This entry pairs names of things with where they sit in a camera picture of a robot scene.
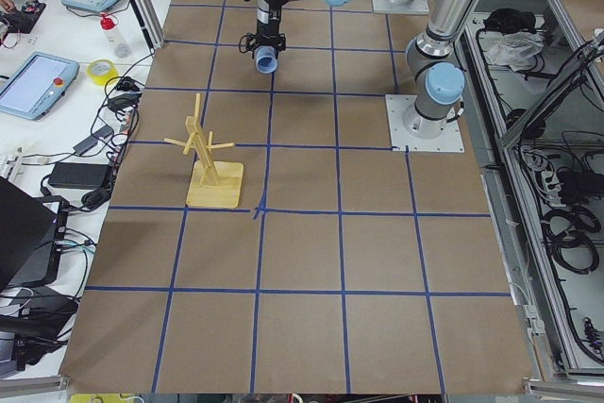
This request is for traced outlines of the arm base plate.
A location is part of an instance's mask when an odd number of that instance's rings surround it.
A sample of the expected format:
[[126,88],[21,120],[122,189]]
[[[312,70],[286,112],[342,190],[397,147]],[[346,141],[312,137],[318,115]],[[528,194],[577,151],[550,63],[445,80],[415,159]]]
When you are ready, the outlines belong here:
[[428,15],[427,0],[372,0],[373,12],[379,14]]
[[386,113],[391,148],[399,152],[463,153],[455,110],[441,120],[428,120],[415,108],[416,95],[387,94]]

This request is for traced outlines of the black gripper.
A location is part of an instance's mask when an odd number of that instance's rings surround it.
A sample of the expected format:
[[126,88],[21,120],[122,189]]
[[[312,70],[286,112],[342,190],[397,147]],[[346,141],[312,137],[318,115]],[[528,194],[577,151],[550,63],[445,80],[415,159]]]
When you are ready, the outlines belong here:
[[279,32],[280,23],[279,17],[270,17],[267,23],[257,20],[256,32],[243,35],[243,51],[256,52],[263,46],[269,46],[277,52],[285,51],[286,36]]

